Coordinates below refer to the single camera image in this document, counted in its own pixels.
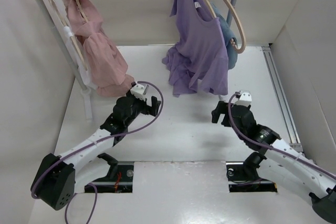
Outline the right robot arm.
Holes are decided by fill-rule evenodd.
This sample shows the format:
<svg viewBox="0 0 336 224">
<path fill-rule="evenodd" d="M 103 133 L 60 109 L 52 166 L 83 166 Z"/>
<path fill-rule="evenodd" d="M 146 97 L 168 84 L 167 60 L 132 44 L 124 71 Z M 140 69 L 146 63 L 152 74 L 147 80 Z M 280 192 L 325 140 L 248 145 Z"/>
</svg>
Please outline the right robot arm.
<svg viewBox="0 0 336 224">
<path fill-rule="evenodd" d="M 335 223 L 335 175 L 309 161 L 271 128 L 258 124 L 250 107 L 219 101 L 212 123 L 220 115 L 224 115 L 221 124 L 231 127 L 253 150 L 242 163 L 245 181 L 271 181 L 302 198 L 323 220 Z"/>
</svg>

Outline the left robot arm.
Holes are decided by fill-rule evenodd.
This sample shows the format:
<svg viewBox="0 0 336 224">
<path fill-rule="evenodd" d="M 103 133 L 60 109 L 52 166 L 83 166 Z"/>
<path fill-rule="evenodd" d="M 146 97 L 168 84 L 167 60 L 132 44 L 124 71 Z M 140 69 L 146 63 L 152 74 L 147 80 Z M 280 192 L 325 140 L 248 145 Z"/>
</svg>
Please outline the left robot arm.
<svg viewBox="0 0 336 224">
<path fill-rule="evenodd" d="M 71 150 L 59 155 L 46 155 L 31 185 L 31 196 L 41 199 L 54 210 L 60 210 L 75 192 L 84 190 L 92 181 L 104 178 L 112 180 L 117 175 L 118 161 L 106 153 L 126 135 L 131 134 L 129 126 L 140 115 L 158 118 L 163 109 L 163 100 L 152 96 L 151 104 L 131 93 L 118 98 L 112 113 L 102 125 L 86 140 Z M 99 173 L 89 172 L 84 183 L 76 177 L 79 172 L 95 160 L 101 161 Z"/>
</svg>

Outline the purple t shirt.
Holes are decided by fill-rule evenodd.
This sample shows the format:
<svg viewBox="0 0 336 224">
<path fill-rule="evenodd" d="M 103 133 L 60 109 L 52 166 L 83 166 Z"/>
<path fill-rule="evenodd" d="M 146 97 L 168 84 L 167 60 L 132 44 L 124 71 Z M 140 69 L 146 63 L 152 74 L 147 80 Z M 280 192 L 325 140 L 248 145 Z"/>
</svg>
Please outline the purple t shirt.
<svg viewBox="0 0 336 224">
<path fill-rule="evenodd" d="M 170 15 L 180 39 L 162 62 L 170 72 L 173 95 L 227 95 L 228 55 L 219 19 L 204 0 L 174 0 Z"/>
</svg>

